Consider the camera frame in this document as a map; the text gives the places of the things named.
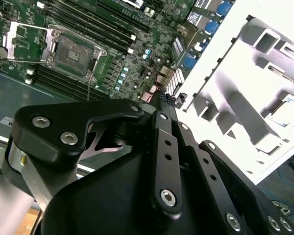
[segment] dimm slot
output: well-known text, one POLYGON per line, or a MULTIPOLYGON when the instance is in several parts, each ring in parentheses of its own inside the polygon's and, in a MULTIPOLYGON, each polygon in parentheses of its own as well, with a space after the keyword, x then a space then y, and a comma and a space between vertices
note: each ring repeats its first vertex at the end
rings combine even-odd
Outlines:
POLYGON ((102 26, 102 24, 99 25, 99 22, 96 19, 93 19, 91 16, 86 15, 85 13, 77 10, 72 6, 57 1, 52 1, 52 3, 50 3, 50 6, 62 10, 62 12, 64 11, 66 14, 68 13, 68 11, 71 12, 71 16, 76 16, 76 18, 79 17, 80 20, 83 20, 88 27, 91 27, 94 31, 100 32, 100 34, 109 37, 111 40, 115 40, 117 42, 121 41, 128 47, 133 42, 131 40, 131 37, 121 34, 119 31, 113 28, 107 26, 105 28, 101 28, 100 26, 102 26))
POLYGON ((96 34, 95 32, 91 31, 90 29, 87 29, 87 27, 85 25, 80 25, 77 23, 70 22, 70 20, 71 20, 70 18, 66 17, 63 14, 60 14, 57 11, 49 10, 48 15, 51 16, 52 18, 56 19, 57 21, 61 22, 63 25, 74 28, 74 29, 76 29, 76 31, 79 31, 79 32, 91 37, 91 38, 96 39, 98 42, 101 42, 105 45, 108 45, 123 54, 127 53, 127 48, 122 47, 121 45, 118 45, 114 42, 111 42, 110 40, 106 39, 102 35, 96 34))
POLYGON ((136 28, 141 29, 145 33, 148 33, 150 31, 150 28, 148 26, 146 26, 145 24, 142 24, 139 21, 135 20, 134 18, 128 17, 127 15, 123 14, 122 12, 119 12, 119 11, 111 8, 109 5, 107 5, 104 2, 98 1, 97 6, 110 12, 113 15, 118 16, 119 18, 123 19, 124 21, 129 22, 130 24, 134 25, 136 28))
MULTIPOLYGON (((44 66, 39 66, 35 75, 35 79, 38 83, 43 82, 50 86, 66 91, 67 93, 78 96, 84 100, 87 100, 88 86, 78 81, 69 79, 68 77, 50 70, 44 66)), ((94 88, 90 88, 90 97, 94 100, 107 99, 109 96, 105 93, 97 91, 94 88)))
POLYGON ((77 5, 78 8, 83 10, 85 13, 91 14, 91 17, 94 18, 97 21, 97 23, 102 26, 102 28, 106 28, 107 30, 110 30, 112 28, 120 34, 120 37, 122 35, 126 35, 128 38, 131 38, 131 36, 133 35, 133 32, 131 32, 130 30, 126 28, 120 28, 118 25, 115 25, 115 23, 109 19, 103 19, 101 15, 99 15, 95 11, 92 11, 91 8, 88 9, 84 5, 73 0, 68 1, 71 2, 71 4, 77 5))

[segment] green circuit board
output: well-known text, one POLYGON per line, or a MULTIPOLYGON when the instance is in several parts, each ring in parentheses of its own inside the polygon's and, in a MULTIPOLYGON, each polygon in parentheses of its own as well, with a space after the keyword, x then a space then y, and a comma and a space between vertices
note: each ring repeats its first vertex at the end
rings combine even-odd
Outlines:
POLYGON ((175 27, 194 2, 149 0, 139 9, 122 0, 0 0, 0 71, 71 100, 139 101, 173 74, 175 27), (19 23, 14 59, 5 58, 3 47, 11 22, 19 23), (63 30, 48 55, 51 66, 42 55, 47 29, 56 27, 63 30), (98 59, 92 57, 95 47, 104 51, 98 59))

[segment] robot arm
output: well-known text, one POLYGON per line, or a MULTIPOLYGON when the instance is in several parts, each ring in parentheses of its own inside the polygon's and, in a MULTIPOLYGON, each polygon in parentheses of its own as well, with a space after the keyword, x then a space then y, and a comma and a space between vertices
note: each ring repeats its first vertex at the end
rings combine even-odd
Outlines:
POLYGON ((157 93, 144 110, 111 99, 16 113, 4 174, 40 204, 41 234, 293 235, 288 218, 213 142, 198 145, 157 93), (129 154, 77 180, 80 159, 124 145, 129 154))

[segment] ram slot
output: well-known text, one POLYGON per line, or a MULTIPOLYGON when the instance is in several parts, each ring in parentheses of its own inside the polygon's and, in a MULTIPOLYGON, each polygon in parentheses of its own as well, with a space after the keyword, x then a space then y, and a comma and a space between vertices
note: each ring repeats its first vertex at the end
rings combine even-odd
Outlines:
POLYGON ((98 1, 97 6, 101 7, 105 11, 110 12, 113 15, 118 16, 120 19, 128 22, 129 24, 132 24, 133 26, 135 26, 136 28, 139 28, 140 30, 142 30, 145 33, 148 33, 150 31, 150 28, 147 25, 142 24, 141 22, 135 20, 132 17, 128 17, 127 15, 123 14, 122 12, 120 12, 116 9, 113 9, 111 6, 109 6, 105 2, 98 1))
MULTIPOLYGON (((35 79, 37 84, 46 86, 59 93, 65 94, 76 100, 87 100, 88 86, 78 81, 69 79, 68 77, 48 69, 44 66, 38 66, 35 79)), ((109 96, 94 88, 90 88, 90 100, 108 99, 109 96)))
POLYGON ((100 25, 100 27, 106 29, 106 30, 112 30, 114 33, 118 34, 120 37, 124 37, 124 39, 128 38, 131 39, 133 32, 126 28, 120 28, 120 26, 115 25, 113 21, 110 21, 108 19, 103 19, 101 15, 93 11, 91 8, 86 8, 84 5, 75 2, 73 0, 69 0, 69 2, 72 4, 70 7, 77 6, 80 11, 83 11, 84 14, 89 15, 89 17, 93 18, 94 21, 96 21, 97 24, 100 25))
POLYGON ((163 6, 163 2, 160 0, 145 0, 145 3, 148 3, 150 5, 153 5, 155 7, 161 7, 163 6))
POLYGON ((56 0, 52 0, 49 5, 52 8, 62 9, 66 12, 70 12, 73 16, 76 16, 80 18, 81 21, 84 21, 84 23, 87 24, 88 27, 91 26, 93 28, 96 28, 98 32, 105 35, 106 37, 110 37, 111 39, 115 40, 120 40, 122 43, 128 44, 128 46, 130 46, 130 44, 133 42, 130 36, 126 36, 120 33, 119 31, 115 30, 114 28, 101 24, 99 21, 94 19, 92 15, 89 15, 89 12, 88 14, 85 14, 84 12, 81 12, 73 6, 56 0))
POLYGON ((74 28, 75 31, 81 32, 91 38, 94 38, 98 42, 101 42, 105 45, 108 45, 117 51, 126 54, 128 47, 122 45, 121 43, 115 42, 110 40, 107 37, 104 37, 103 35, 96 33, 92 30, 92 28, 88 27, 87 24, 83 22, 78 22, 77 19, 75 22, 72 21, 74 19, 74 16, 67 16, 62 11, 58 11, 57 9, 50 9, 48 11, 48 15, 54 19, 56 19, 58 22, 62 23, 65 26, 68 26, 70 28, 74 28))
POLYGON ((100 28, 96 22, 93 22, 91 18, 88 18, 85 14, 82 14, 78 11, 74 11, 74 8, 67 9, 66 7, 59 5, 59 4, 51 4, 50 5, 51 10, 58 11, 62 15, 70 14, 70 18, 74 20, 78 24, 83 24, 87 28, 93 30, 94 32, 98 33, 99 35, 104 36, 105 38, 110 39, 111 41, 115 42, 116 44, 121 44, 124 47, 129 47, 131 45, 131 40, 127 39, 124 40, 115 34, 113 34, 111 31, 105 30, 100 28))

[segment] bolt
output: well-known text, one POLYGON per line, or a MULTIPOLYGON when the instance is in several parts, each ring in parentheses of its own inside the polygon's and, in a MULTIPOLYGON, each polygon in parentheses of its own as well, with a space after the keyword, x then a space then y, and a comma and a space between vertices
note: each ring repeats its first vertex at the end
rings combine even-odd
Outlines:
POLYGON ((137 112, 139 109, 136 107, 136 106, 134 106, 134 105, 131 105, 131 109, 132 110, 134 110, 135 112, 137 112))
POLYGON ((270 216, 268 216, 268 220, 269 220, 269 223, 271 224, 271 226, 277 230, 277 231, 280 231, 280 226, 278 225, 278 223, 270 216))
POLYGON ((284 218, 280 217, 280 221, 281 221, 283 227, 286 228, 287 231, 289 231, 289 232, 292 231, 291 226, 289 225, 288 222, 286 222, 286 220, 284 218))
POLYGON ((213 143, 208 143, 208 146, 209 146, 212 150, 216 150, 216 147, 214 146, 213 143))
POLYGON ((39 128, 46 128, 50 126, 50 121, 46 117, 37 116, 32 120, 34 126, 39 128))
POLYGON ((92 78, 92 75, 90 73, 86 74, 85 75, 86 79, 91 79, 92 78))
POLYGON ((160 192, 160 196, 162 201, 168 206, 168 207, 174 207, 176 203, 176 199, 174 194, 167 189, 164 189, 160 192))
POLYGON ((78 142, 77 136, 72 132, 64 132, 60 136, 60 140, 67 145, 75 145, 78 142))
POLYGON ((184 123, 182 123, 182 124, 181 124, 181 126, 183 127, 183 129, 184 129, 184 130, 186 130, 186 131, 188 131, 188 130, 189 130, 188 126, 187 126, 187 125, 185 125, 184 123))
POLYGON ((164 114, 160 114, 160 117, 161 117, 162 119, 164 119, 164 120, 167 120, 167 119, 168 119, 168 117, 167 117, 166 115, 164 115, 164 114))
POLYGON ((25 164, 26 164, 26 157, 27 157, 27 155, 25 153, 22 154, 22 156, 21 156, 21 166, 25 166, 25 164))
POLYGON ((60 36, 60 32, 58 30, 53 30, 51 35, 56 38, 60 36))
POLYGON ((241 225, 234 215, 226 213, 226 221, 235 231, 239 232, 241 230, 241 225))

